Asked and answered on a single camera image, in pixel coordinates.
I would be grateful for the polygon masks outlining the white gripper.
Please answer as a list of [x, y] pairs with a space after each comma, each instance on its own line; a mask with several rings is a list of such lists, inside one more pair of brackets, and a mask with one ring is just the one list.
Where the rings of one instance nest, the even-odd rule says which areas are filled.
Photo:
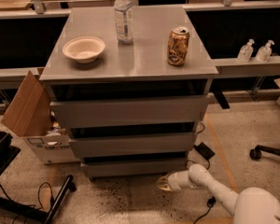
[[178, 191], [189, 186], [189, 173], [187, 171], [169, 173], [157, 180], [157, 187], [165, 191]]

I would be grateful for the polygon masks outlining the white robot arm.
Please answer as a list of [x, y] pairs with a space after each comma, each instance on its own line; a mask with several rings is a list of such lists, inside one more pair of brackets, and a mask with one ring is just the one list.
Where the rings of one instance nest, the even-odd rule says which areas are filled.
[[206, 188], [233, 217], [233, 224], [280, 224], [280, 202], [269, 191], [252, 187], [237, 193], [200, 164], [160, 177], [157, 187], [166, 191]]

